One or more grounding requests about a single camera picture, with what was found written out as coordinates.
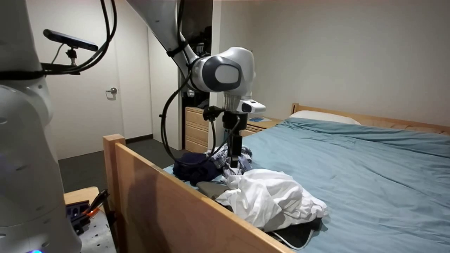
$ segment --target bed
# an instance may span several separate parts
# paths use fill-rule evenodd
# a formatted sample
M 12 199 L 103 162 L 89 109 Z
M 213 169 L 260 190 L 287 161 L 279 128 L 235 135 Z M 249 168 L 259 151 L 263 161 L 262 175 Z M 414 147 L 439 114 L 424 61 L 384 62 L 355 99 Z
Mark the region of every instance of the bed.
M 450 128 L 293 106 L 303 110 L 362 125 L 291 118 L 245 139 L 255 168 L 291 175 L 328 204 L 301 252 L 450 252 Z M 291 252 L 121 137 L 106 137 L 104 149 L 121 252 Z

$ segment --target wire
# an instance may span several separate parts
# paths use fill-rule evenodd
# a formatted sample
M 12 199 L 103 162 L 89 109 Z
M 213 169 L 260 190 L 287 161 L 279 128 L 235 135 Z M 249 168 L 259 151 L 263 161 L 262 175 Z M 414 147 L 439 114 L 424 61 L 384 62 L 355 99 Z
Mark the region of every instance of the wire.
M 185 0 L 180 2 L 180 6 L 179 6 L 179 13 L 177 13 L 177 41 L 179 41 L 179 45 L 183 44 L 183 40 L 182 40 L 182 20 L 183 20 L 183 12 L 185 12 Z M 194 86 L 196 90 L 200 90 L 196 83 L 193 82 L 193 69 L 192 69 L 192 62 L 185 51 L 185 48 L 182 50 L 185 58 L 186 58 L 186 62 L 187 65 L 190 66 L 190 71 L 189 71 L 189 76 L 185 76 L 182 68 L 179 66 L 179 71 L 185 79 L 183 85 L 175 92 L 172 93 L 172 96 L 168 99 L 165 107 L 163 107 L 163 111 L 161 114 L 161 139 L 162 139 L 162 144 L 165 147 L 165 151 L 166 154 L 175 161 L 175 163 L 177 165 L 182 165 L 182 166 L 200 166 L 203 163 L 206 163 L 207 161 L 210 161 L 214 155 L 217 155 L 224 147 L 225 144 L 230 142 L 230 137 L 227 137 L 227 141 L 224 141 L 221 144 L 220 148 L 215 149 L 215 145 L 217 145 L 217 137 L 215 137 L 215 127 L 214 127 L 214 121 L 210 121 L 211 124 L 211 131 L 213 131 L 213 149 L 211 152 L 208 154 L 208 156 L 206 159 L 203 159 L 201 162 L 197 162 L 197 163 L 193 163 L 193 165 L 187 165 L 187 163 L 182 163 L 177 158 L 175 158 L 175 155 L 172 154 L 170 151 L 170 147 L 169 147 L 169 139 L 168 139 L 168 131 L 166 131 L 166 121 L 168 121 L 168 111 L 169 111 L 169 107 L 172 104 L 172 102 L 175 100 L 175 97 L 189 85 L 189 82 L 192 82 L 192 85 Z M 237 125 L 232 128 L 232 132 L 238 128 L 239 125 L 239 121 L 237 123 Z
M 57 55 L 55 55 L 55 58 L 54 58 L 54 61 L 52 61 L 52 65 L 55 64 L 55 61 L 57 61 L 57 58 L 58 58 L 58 55 L 59 55 L 59 51 L 61 51 L 61 48 L 64 47 L 65 44 L 61 44 L 59 45 L 59 48 L 58 48 L 58 51 L 57 51 Z
M 117 31 L 117 7 L 116 7 L 116 2 L 111 0 L 111 7 L 113 7 L 113 31 L 110 28 L 110 19 L 109 19 L 109 13 L 106 9 L 106 3 L 104 0 L 100 0 L 102 3 L 102 12 L 104 16 L 104 21 L 106 21 L 106 31 L 107 31 L 107 40 L 106 43 L 100 47 L 100 50 L 90 58 L 87 59 L 85 64 L 82 64 L 80 66 L 76 68 L 71 68 L 68 71 L 62 71 L 62 72 L 47 72 L 47 75 L 68 75 L 68 73 L 79 73 L 79 72 L 85 72 L 90 68 L 93 68 L 95 65 L 97 65 L 103 57 L 107 54 L 109 47 L 116 35 Z
M 76 222 L 93 218 L 100 211 L 100 206 L 109 199 L 109 196 L 110 193 L 107 190 L 102 191 L 89 206 L 89 208 L 85 213 L 82 213 L 79 217 L 72 218 L 71 222 L 76 224 Z

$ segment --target white robot body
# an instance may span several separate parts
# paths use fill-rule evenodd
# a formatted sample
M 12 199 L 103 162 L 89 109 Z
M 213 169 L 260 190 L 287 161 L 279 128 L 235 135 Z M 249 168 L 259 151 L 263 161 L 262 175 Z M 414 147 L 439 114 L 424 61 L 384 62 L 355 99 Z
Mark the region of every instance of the white robot body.
M 45 135 L 45 95 L 44 79 L 0 85 L 0 252 L 80 252 Z
M 0 71 L 40 71 L 26 0 L 2 0 Z M 64 186 L 47 135 L 45 79 L 0 82 L 0 252 L 75 253 Z
M 190 64 L 193 79 L 192 86 L 207 93 L 225 92 L 225 110 L 235 114 L 248 114 L 242 111 L 242 104 L 252 97 L 252 83 L 255 79 L 253 54 L 245 48 L 232 47 L 218 55 L 199 58 L 190 47 L 180 45 L 177 31 L 179 0 L 128 0 L 128 3 L 141 14 L 152 28 L 155 37 L 172 55 L 185 78 L 190 76 Z M 263 104 L 252 109 L 251 113 L 265 111 Z

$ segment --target robot camera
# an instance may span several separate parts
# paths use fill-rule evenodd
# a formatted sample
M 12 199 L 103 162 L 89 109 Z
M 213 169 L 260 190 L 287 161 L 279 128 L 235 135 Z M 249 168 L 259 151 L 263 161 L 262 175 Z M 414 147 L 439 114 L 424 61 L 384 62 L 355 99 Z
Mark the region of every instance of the robot camera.
M 44 35 L 51 41 L 55 41 L 59 44 L 66 44 L 71 48 L 83 48 L 87 51 L 99 51 L 99 47 L 95 44 L 90 44 L 90 43 L 86 43 L 86 41 L 69 37 L 66 34 L 52 31 L 52 30 L 44 30 Z
M 255 113 L 266 111 L 266 106 L 256 100 L 241 100 L 238 106 L 238 111 L 242 111 L 245 114 L 255 114 Z

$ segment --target white wall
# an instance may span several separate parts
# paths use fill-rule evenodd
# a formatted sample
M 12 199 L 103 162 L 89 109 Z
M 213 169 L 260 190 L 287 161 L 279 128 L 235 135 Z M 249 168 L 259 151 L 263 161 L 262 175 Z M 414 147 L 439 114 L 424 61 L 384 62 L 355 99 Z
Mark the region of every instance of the white wall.
M 242 38 L 232 43 L 246 43 L 255 52 L 253 97 L 267 106 L 267 116 L 286 117 L 300 102 L 450 125 L 450 2 L 248 5 L 248 13 L 222 12 L 221 27 L 230 26 L 222 34 L 238 34 Z M 253 17 L 251 23 L 232 26 L 245 16 Z
M 116 37 L 118 79 L 125 138 L 154 134 L 149 73 L 149 30 L 125 0 L 120 5 L 120 28 Z
M 154 138 L 161 142 L 161 114 L 170 95 L 179 87 L 179 69 L 168 57 L 163 47 L 149 31 L 149 73 L 151 73 L 151 95 L 152 95 L 152 124 Z M 180 96 L 176 97 L 169 109 L 166 131 L 169 147 L 173 149 L 182 148 L 182 113 Z

